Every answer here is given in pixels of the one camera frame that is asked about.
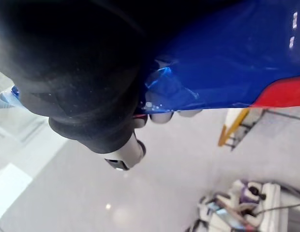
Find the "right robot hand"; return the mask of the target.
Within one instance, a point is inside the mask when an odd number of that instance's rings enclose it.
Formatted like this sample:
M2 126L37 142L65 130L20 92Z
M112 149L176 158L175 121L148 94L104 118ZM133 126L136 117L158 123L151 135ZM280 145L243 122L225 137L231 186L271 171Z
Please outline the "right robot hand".
M134 133L138 78L158 42L204 0L0 0L0 72L21 103L111 166L144 157Z

